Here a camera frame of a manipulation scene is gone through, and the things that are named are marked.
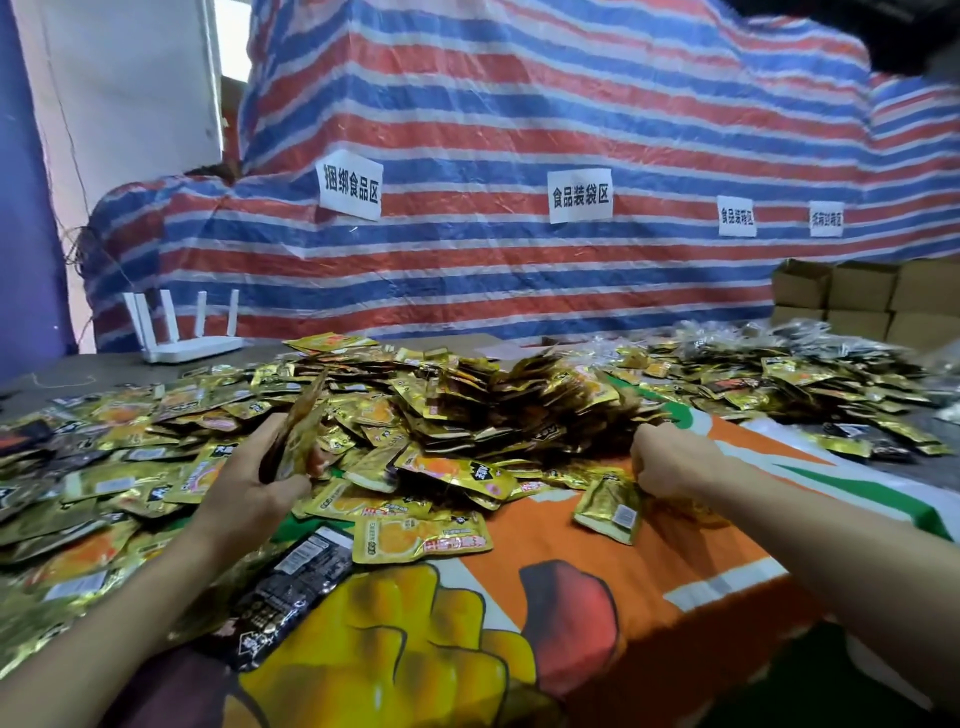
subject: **paper sign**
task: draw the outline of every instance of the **paper sign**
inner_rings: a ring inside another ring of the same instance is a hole
[[[810,201],[810,237],[843,237],[843,203]]]
[[[346,150],[317,162],[320,207],[366,220],[380,219],[383,165]]]
[[[717,195],[717,219],[725,237],[756,237],[753,200]]]
[[[546,173],[550,224],[613,217],[613,179],[609,169],[565,169]]]

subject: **left hand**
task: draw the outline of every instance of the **left hand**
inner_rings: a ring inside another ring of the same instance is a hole
[[[310,492],[305,475],[266,485],[257,475],[284,418],[271,415],[240,444],[180,535],[181,546],[198,549],[217,573],[263,545],[294,503]]]

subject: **stack of cardboard boxes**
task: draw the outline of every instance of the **stack of cardboard boxes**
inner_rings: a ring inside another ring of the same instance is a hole
[[[929,352],[960,338],[960,255],[900,265],[785,260],[771,321],[826,320],[834,333]]]

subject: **wifi router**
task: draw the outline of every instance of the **wifi router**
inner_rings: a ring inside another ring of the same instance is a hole
[[[170,291],[160,291],[160,301],[163,303],[163,317],[167,322],[167,338],[165,344],[158,344],[154,335],[154,322],[150,316],[150,307],[147,297],[142,293],[125,293],[124,303],[130,312],[133,321],[133,330],[136,331],[136,340],[143,350],[143,358],[151,364],[181,364],[184,361],[203,359],[216,356],[220,353],[233,352],[243,347],[243,339],[236,336],[237,305],[240,301],[240,289],[230,291],[230,308],[227,316],[226,336],[204,336],[206,324],[206,291],[197,294],[197,315],[194,319],[192,339],[180,340],[180,329],[177,327],[177,311],[174,308]]]

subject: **white wall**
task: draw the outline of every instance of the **white wall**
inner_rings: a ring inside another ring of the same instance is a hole
[[[65,253],[113,187],[220,160],[212,0],[12,5]],[[92,352],[83,283],[72,270],[68,283],[78,343]]]

